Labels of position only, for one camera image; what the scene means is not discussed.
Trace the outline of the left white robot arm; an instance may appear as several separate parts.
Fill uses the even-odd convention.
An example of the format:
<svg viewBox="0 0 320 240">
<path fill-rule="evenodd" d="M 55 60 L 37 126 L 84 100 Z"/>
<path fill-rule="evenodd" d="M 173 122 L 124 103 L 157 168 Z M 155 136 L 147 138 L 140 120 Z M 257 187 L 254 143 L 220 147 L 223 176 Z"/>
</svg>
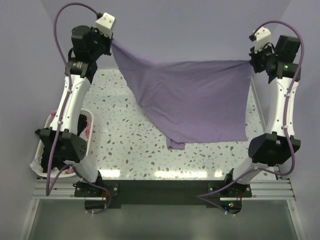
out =
<svg viewBox="0 0 320 240">
<path fill-rule="evenodd" d="M 49 127 L 36 134 L 44 145 L 41 166 L 46 173 L 53 168 L 72 165 L 88 180 L 86 191 L 99 196 L 104 184 L 97 180 L 98 170 L 85 159 L 88 142 L 81 138 L 80 127 L 86 120 L 81 116 L 84 98 L 98 69 L 97 60 L 111 55 L 113 31 L 110 26 L 76 26 L 71 31 L 72 48 L 68 52 L 65 84 L 56 114 Z"/>
</svg>

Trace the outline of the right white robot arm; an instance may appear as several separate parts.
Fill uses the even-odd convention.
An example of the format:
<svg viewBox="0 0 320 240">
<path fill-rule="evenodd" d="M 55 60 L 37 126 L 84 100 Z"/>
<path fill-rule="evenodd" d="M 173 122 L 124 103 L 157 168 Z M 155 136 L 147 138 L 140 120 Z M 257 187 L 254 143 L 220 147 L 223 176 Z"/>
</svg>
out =
<svg viewBox="0 0 320 240">
<path fill-rule="evenodd" d="M 250 50 L 249 62 L 255 73 L 266 72 L 271 103 L 264 134 L 250 141 L 247 159 L 225 176 L 222 189 L 230 197 L 249 185 L 260 172 L 269 172 L 271 167 L 284 164 L 301 147 L 293 127 L 295 93 L 301 76 L 294 59 L 301 41 L 286 35 L 281 35 L 276 45 L 268 39 L 254 36 L 250 39 L 256 41 L 256 45 Z"/>
</svg>

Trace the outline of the purple t shirt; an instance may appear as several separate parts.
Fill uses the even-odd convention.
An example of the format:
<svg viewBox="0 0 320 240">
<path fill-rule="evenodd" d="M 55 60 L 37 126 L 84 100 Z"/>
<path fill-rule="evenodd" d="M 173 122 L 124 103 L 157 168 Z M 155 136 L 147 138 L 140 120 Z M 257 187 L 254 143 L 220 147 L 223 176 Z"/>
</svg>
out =
<svg viewBox="0 0 320 240">
<path fill-rule="evenodd" d="M 136 103 L 166 136 L 168 148 L 247 140 L 248 61 L 154 62 L 117 41 L 111 49 Z"/>
</svg>

